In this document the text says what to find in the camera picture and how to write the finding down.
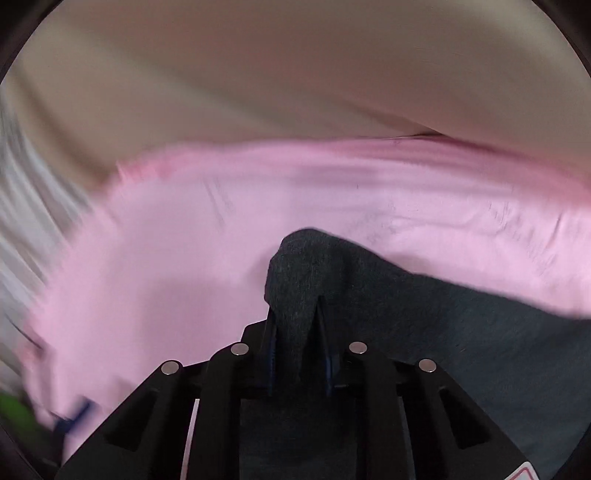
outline silver rivet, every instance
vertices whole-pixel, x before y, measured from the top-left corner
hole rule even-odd
[[[349,344],[349,350],[351,350],[353,353],[362,354],[368,351],[368,346],[363,342],[351,342]]]
[[[248,353],[248,345],[245,343],[234,343],[230,348],[234,355],[246,355]]]
[[[178,366],[178,362],[175,362],[174,360],[169,360],[164,365],[162,365],[160,370],[164,375],[172,375],[178,372],[179,368],[180,367]]]
[[[418,367],[421,370],[423,370],[424,372],[427,372],[428,374],[430,374],[430,373],[433,373],[437,369],[437,364],[429,358],[424,358],[423,360],[421,360],[418,363]]]

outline metal pin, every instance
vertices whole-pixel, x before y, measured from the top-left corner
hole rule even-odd
[[[169,360],[164,365],[162,365],[160,370],[162,371],[162,373],[164,375],[172,375],[172,374],[175,374],[176,372],[178,372],[179,368],[180,367],[178,365],[178,362],[175,362],[174,360]]]
[[[353,353],[362,354],[368,351],[368,346],[363,342],[351,342],[349,344],[349,350]]]
[[[230,348],[234,355],[246,355],[248,353],[248,345],[245,343],[234,343]]]
[[[437,364],[429,358],[424,358],[423,360],[421,360],[418,363],[418,367],[421,370],[423,370],[424,372],[427,372],[428,374],[430,374],[430,373],[433,373],[437,369]]]

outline label with red border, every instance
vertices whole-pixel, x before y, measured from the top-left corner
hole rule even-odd
[[[540,480],[535,473],[531,463],[525,462],[515,472],[510,474],[505,480]]]

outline dark gray cloth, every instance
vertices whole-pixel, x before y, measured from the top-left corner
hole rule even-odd
[[[299,376],[318,296],[391,358],[439,363],[550,479],[591,422],[591,323],[410,274],[315,230],[286,237],[265,298],[277,316],[279,395],[243,409],[248,479],[353,479],[353,433]]]

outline pink cloth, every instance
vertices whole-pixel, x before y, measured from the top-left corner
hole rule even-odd
[[[23,355],[34,401],[62,416],[81,396],[100,406],[67,452],[162,361],[209,359],[263,319],[269,259],[305,227],[591,314],[591,191],[554,168],[429,137],[171,147],[122,167],[31,316],[48,351]]]

